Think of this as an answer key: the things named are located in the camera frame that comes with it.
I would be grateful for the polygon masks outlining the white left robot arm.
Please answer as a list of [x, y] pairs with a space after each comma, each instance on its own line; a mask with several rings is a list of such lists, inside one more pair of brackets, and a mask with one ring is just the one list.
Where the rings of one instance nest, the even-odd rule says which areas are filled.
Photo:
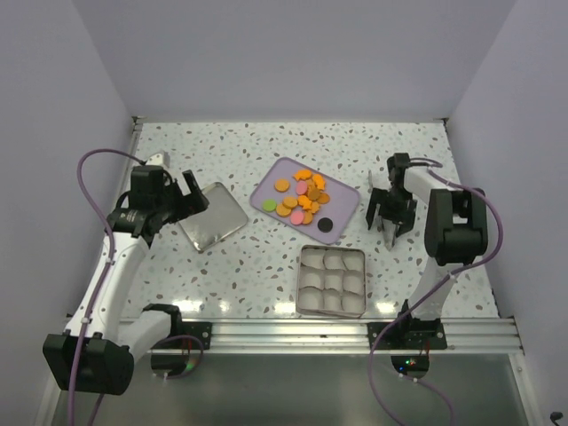
[[120, 328], [121, 314], [142, 261], [165, 225], [209, 206], [191, 170], [175, 177], [161, 165], [139, 165], [106, 219], [101, 258], [79, 308], [60, 334], [49, 334], [43, 355], [63, 391], [122, 395], [135, 364], [156, 345], [179, 346], [185, 336], [173, 304], [149, 304]]

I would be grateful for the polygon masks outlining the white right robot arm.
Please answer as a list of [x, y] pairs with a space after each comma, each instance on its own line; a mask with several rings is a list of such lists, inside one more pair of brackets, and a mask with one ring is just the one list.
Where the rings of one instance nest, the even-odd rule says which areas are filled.
[[387, 160], [390, 187], [372, 187], [366, 222], [378, 224], [385, 246], [414, 229], [417, 204], [426, 207], [423, 243], [428, 255], [414, 293], [405, 301], [395, 327], [397, 341], [412, 349], [427, 337], [426, 325], [440, 320], [459, 275], [488, 247], [485, 194], [444, 180], [441, 164], [396, 153]]

